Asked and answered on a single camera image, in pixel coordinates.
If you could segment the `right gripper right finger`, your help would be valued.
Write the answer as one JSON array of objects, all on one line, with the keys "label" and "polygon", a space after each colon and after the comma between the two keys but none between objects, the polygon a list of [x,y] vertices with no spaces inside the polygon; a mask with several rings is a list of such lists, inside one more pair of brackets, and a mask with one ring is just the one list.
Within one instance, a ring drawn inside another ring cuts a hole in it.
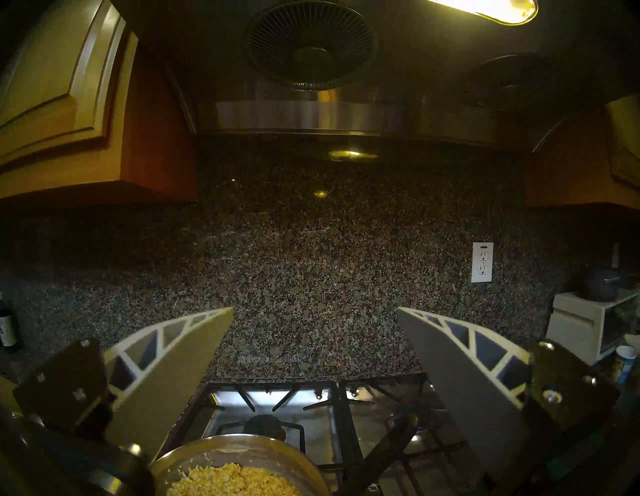
[{"label": "right gripper right finger", "polygon": [[546,488],[604,444],[620,392],[558,341],[524,349],[490,329],[408,307],[397,320],[490,488]]}]

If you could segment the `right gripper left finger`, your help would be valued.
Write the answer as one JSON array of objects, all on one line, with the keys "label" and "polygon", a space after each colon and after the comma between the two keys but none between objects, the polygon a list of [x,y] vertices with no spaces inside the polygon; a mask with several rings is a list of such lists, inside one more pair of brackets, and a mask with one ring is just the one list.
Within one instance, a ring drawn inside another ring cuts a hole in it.
[{"label": "right gripper left finger", "polygon": [[75,341],[14,387],[13,398],[50,429],[158,455],[233,318],[231,307],[194,313],[104,352],[97,339]]}]

